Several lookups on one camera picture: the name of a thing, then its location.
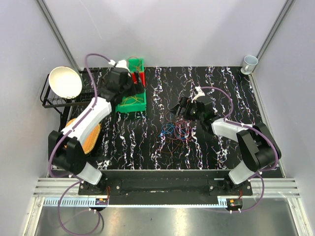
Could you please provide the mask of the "white mug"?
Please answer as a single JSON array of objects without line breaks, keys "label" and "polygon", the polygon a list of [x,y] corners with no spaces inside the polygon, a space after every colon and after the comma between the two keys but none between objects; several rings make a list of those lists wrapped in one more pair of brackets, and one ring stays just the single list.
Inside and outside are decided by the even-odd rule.
[{"label": "white mug", "polygon": [[247,55],[243,59],[242,67],[241,67],[241,73],[244,75],[249,75],[253,72],[255,67],[258,64],[258,58],[252,55]]}]

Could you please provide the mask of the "near green storage bin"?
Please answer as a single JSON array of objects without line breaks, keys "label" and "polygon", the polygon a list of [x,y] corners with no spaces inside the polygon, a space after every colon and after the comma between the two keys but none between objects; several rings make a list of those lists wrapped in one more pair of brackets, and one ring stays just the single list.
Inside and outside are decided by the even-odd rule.
[{"label": "near green storage bin", "polygon": [[147,109],[146,91],[142,94],[136,94],[124,97],[122,102],[116,107],[116,112],[132,113],[143,112]]}]

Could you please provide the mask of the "far green storage bin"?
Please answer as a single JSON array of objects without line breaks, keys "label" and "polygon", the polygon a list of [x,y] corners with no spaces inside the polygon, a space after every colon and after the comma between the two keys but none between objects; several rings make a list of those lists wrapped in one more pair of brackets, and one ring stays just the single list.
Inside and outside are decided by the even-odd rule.
[{"label": "far green storage bin", "polygon": [[136,56],[131,56],[127,59],[128,62],[128,68],[131,72],[144,72],[144,59],[138,58]]}]

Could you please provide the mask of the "green storage bin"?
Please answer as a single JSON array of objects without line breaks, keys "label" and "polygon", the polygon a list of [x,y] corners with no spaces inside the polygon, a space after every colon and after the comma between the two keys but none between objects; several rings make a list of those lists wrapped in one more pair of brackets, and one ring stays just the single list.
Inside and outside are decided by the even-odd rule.
[{"label": "green storage bin", "polygon": [[144,72],[144,59],[138,58],[136,56],[131,56],[127,59],[128,62],[128,68],[131,72]]},{"label": "green storage bin", "polygon": [[116,112],[132,113],[143,112],[147,109],[146,91],[142,94],[136,94],[124,97],[122,102],[116,107]]}]

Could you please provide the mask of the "red storage bin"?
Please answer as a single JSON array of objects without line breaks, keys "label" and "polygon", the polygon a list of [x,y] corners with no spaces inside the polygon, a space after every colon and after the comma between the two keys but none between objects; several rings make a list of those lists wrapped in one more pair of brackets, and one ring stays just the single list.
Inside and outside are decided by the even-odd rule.
[{"label": "red storage bin", "polygon": [[[137,78],[135,76],[135,73],[132,72],[131,75],[132,75],[133,82],[137,84]],[[139,79],[141,80],[143,86],[146,87],[145,72],[139,72]]]}]

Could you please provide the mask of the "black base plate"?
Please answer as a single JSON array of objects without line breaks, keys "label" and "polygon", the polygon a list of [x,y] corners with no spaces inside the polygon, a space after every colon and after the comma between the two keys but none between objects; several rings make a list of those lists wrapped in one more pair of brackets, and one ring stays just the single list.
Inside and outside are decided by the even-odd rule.
[{"label": "black base plate", "polygon": [[109,194],[111,207],[210,207],[219,197],[252,196],[246,181],[234,185],[227,170],[107,170],[98,185],[83,183],[78,194]]}]

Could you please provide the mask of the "orange woven basket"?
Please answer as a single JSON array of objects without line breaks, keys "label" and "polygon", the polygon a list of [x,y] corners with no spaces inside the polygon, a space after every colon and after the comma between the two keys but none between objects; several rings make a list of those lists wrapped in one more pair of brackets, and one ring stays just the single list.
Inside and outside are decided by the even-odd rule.
[{"label": "orange woven basket", "polygon": [[88,120],[79,120],[80,118],[74,118],[70,120],[61,132],[64,135],[68,135],[69,138],[77,138],[77,141],[81,145],[84,154],[90,153],[98,139],[101,125],[98,123],[94,128],[93,124],[88,124]]}]

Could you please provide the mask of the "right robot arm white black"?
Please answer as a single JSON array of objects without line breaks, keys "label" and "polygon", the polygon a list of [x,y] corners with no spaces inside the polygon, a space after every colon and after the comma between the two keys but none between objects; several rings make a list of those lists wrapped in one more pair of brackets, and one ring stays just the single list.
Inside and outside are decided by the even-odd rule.
[{"label": "right robot arm white black", "polygon": [[260,172],[273,169],[281,159],[281,151],[264,123],[241,124],[219,117],[211,103],[182,97],[170,112],[185,120],[199,121],[202,129],[238,143],[242,161],[224,178],[223,188],[234,195],[247,180]]}]

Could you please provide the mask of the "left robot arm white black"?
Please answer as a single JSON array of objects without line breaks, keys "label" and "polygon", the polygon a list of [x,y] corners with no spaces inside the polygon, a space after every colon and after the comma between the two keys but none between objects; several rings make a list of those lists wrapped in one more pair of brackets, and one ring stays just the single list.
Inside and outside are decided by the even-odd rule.
[{"label": "left robot arm white black", "polygon": [[83,144],[94,128],[119,105],[124,97],[144,92],[139,72],[114,67],[88,107],[62,131],[48,136],[49,164],[59,167],[89,183],[89,189],[100,195],[106,190],[102,172],[88,163]]}]

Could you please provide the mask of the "white bowl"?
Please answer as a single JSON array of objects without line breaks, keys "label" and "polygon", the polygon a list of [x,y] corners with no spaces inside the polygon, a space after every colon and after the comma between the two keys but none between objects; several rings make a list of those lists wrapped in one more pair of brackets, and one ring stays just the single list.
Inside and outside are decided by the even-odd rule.
[{"label": "white bowl", "polygon": [[75,98],[82,91],[81,76],[69,67],[54,68],[48,76],[48,81],[52,91],[61,98]]}]

